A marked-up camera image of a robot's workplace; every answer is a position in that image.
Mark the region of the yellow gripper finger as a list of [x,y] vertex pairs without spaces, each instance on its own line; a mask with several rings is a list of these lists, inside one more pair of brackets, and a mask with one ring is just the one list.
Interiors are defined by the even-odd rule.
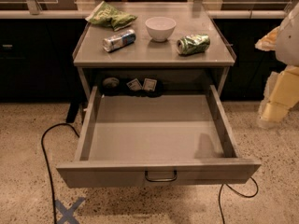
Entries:
[[272,72],[266,81],[257,123],[261,128],[279,124],[299,102],[299,67],[287,66],[282,72]]

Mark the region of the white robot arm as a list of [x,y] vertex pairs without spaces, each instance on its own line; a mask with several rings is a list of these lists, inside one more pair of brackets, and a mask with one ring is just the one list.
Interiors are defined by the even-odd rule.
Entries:
[[272,72],[267,79],[258,111],[258,125],[272,128],[299,103],[299,4],[255,48],[273,50],[276,59],[286,64],[282,72]]

